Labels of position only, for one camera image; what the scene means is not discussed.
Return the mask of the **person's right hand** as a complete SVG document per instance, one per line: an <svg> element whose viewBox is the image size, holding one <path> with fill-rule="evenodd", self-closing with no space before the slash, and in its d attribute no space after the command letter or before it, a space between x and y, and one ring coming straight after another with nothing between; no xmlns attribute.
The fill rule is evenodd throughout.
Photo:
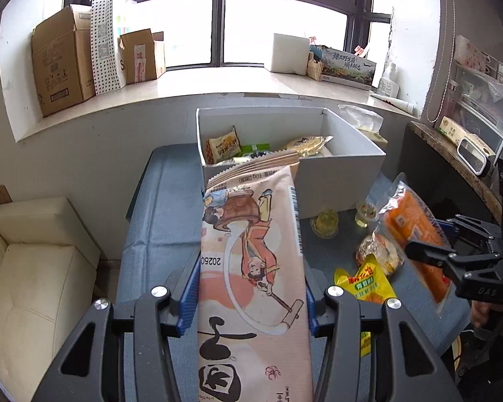
<svg viewBox="0 0 503 402"><path fill-rule="evenodd" d="M471 302L471 322L476 328L481 328L488 323L492 317L497 316L503 323L503 305L496 305L487 302L473 300Z"/></svg>

